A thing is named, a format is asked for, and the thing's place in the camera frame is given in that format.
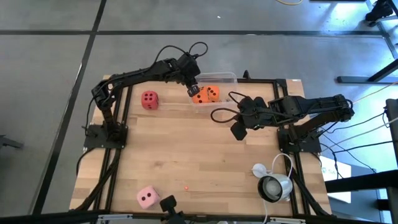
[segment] wooden table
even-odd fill
[[[287,84],[289,95],[304,96],[300,80],[287,80]],[[261,96],[266,102],[274,99],[270,84],[238,85],[239,92],[245,95]],[[158,93],[158,110],[142,108],[141,94],[146,90]],[[126,92],[124,90],[120,111],[124,108]],[[271,169],[273,158],[280,153],[276,128],[249,130],[243,141],[237,141],[229,130],[232,123],[218,124],[209,114],[193,112],[186,88],[174,83],[134,85],[131,100],[127,119],[129,133],[121,153],[113,212],[162,213],[159,204],[143,210],[136,200],[140,189],[153,185],[162,198],[174,195],[176,211],[187,214],[265,214],[257,192],[258,179],[251,168],[255,163],[262,163]],[[93,122],[102,122],[97,108]],[[95,149],[82,160],[70,208],[79,206],[97,184],[103,156],[104,149]],[[323,209],[331,212],[319,161],[307,153],[301,153],[301,161],[306,186]],[[275,163],[275,172],[285,174],[282,157]],[[104,208],[107,188],[104,188],[100,208]],[[295,189],[298,209],[302,212],[301,195],[298,187]],[[267,203],[267,209],[268,215],[292,214],[290,202]]]

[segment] orange die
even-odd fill
[[[194,103],[210,103],[207,89],[201,87],[200,92],[192,97],[192,102],[194,102]]]
[[[208,95],[209,95],[209,99],[211,102],[219,102],[220,100],[220,89],[218,88],[218,86],[205,86]]]

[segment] gray floor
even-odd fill
[[[100,1],[2,1],[0,29],[91,29]],[[304,0],[298,6],[276,1],[108,1],[100,30],[377,30],[361,21],[365,3],[321,3]],[[0,151],[0,216],[24,215],[42,174],[88,36],[0,36],[0,133],[25,143],[15,151]],[[198,59],[203,72],[249,70],[254,78],[299,78],[307,98],[342,93],[357,100],[381,86],[338,85],[339,75],[370,76],[393,61],[381,37],[304,37],[252,35],[124,35],[97,36],[62,147],[44,212],[68,209],[75,183],[75,164],[84,141],[85,113],[91,88],[105,74],[143,68],[159,49],[174,44],[184,49],[196,41],[209,45]],[[167,49],[160,58],[178,57]],[[355,104],[356,115],[347,126],[383,111],[385,99],[398,88]],[[382,124],[381,119],[330,135],[338,141]],[[389,130],[342,144],[351,147],[389,139]],[[327,139],[322,142],[331,145]],[[377,171],[396,169],[391,145],[353,152]],[[363,166],[348,154],[338,160]]]

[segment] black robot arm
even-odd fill
[[[113,103],[124,87],[148,81],[177,82],[187,86],[189,96],[197,94],[199,88],[196,86],[195,76],[200,73],[197,57],[198,55],[185,52],[178,60],[174,58],[160,60],[148,68],[115,74],[100,81],[91,93],[103,114],[104,121],[102,125],[93,124],[88,127],[85,147],[122,148],[124,146],[127,127],[118,123],[111,111]]]
[[[319,127],[329,122],[348,121],[354,115],[352,102],[343,95],[315,99],[285,96],[268,102],[268,106],[261,97],[253,100],[249,96],[244,96],[238,103],[238,109],[239,112],[234,117],[236,122],[231,127],[237,140],[244,139],[247,135],[246,129],[257,130],[271,126],[280,127],[278,135],[284,138],[283,142],[296,146],[309,142],[311,138],[319,137],[317,132]],[[308,114],[318,115],[301,125],[293,125]]]

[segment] transparent container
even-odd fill
[[[219,102],[215,103],[194,103],[190,98],[190,103],[197,113],[211,113],[216,108],[236,109],[236,103],[228,96],[231,91],[238,91],[238,81],[232,72],[201,73],[196,80],[199,87],[218,86],[220,90]]]

